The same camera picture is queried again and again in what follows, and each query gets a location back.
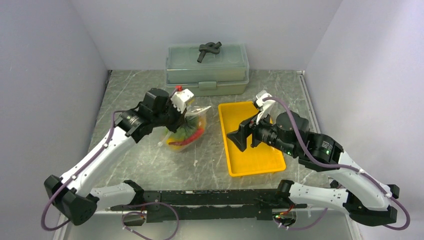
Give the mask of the yellow plastic tray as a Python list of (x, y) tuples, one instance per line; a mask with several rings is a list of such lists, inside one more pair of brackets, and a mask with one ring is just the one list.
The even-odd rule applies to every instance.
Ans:
[(224, 152), (231, 177), (281, 172), (286, 169), (282, 152), (264, 143), (252, 148), (250, 145), (243, 152), (230, 141), (227, 134), (236, 131), (239, 124), (256, 114), (258, 110), (250, 101), (221, 103), (218, 113), (224, 144)]

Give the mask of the green toy grape bunch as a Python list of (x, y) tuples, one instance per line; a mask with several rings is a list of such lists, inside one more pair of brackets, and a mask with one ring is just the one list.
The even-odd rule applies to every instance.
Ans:
[(172, 139), (172, 141), (181, 141), (186, 137), (192, 135), (197, 129), (198, 128), (196, 126), (183, 126), (177, 129), (175, 133), (172, 133), (170, 135), (170, 138)]

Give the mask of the clear zip top bag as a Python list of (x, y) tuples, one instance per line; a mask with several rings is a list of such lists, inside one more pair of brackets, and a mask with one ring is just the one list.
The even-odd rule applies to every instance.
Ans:
[(211, 108), (208, 106), (190, 106), (184, 116), (183, 124), (172, 132), (165, 128), (162, 139), (158, 142), (158, 147), (168, 147), (175, 152), (181, 152), (200, 139), (207, 127), (207, 112)]

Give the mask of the red toy chili pepper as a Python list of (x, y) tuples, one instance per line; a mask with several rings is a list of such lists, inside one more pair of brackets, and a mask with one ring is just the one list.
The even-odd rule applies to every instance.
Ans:
[(168, 143), (168, 145), (171, 146), (186, 146), (191, 144), (192, 142), (194, 142), (195, 140), (197, 140), (198, 138), (200, 138), (204, 133), (204, 129), (203, 128), (198, 128), (192, 135), (184, 138), (181, 141), (170, 141)]

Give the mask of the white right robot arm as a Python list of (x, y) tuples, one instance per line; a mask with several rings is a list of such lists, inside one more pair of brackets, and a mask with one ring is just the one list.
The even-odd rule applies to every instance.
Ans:
[(399, 197), (399, 187), (370, 176), (332, 137), (311, 132), (308, 120), (297, 113), (283, 112), (274, 122), (255, 114), (226, 136), (241, 152), (266, 144), (341, 185), (330, 189), (282, 180), (275, 194), (280, 207), (303, 204), (333, 209), (369, 227), (391, 227), (396, 223), (398, 211), (394, 203)]

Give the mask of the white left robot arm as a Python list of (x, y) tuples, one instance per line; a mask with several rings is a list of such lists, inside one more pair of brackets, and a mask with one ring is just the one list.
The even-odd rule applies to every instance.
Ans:
[(117, 158), (135, 146), (154, 128), (165, 127), (176, 132), (185, 121), (187, 108), (194, 98), (189, 89), (178, 86), (172, 94), (159, 88), (147, 91), (134, 108), (112, 113), (111, 126), (103, 139), (74, 167), (61, 176), (50, 175), (44, 181), (49, 201), (43, 210), (41, 226), (54, 206), (75, 226), (82, 225), (95, 212), (109, 207), (127, 206), (139, 209), (145, 202), (144, 190), (132, 180), (103, 188), (95, 188)]

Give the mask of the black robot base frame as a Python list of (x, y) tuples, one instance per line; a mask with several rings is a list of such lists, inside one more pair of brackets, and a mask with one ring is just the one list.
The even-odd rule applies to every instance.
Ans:
[(180, 220), (256, 219), (271, 221), (292, 207), (275, 189), (146, 190), (142, 199), (112, 206), (112, 211), (146, 211), (148, 223)]

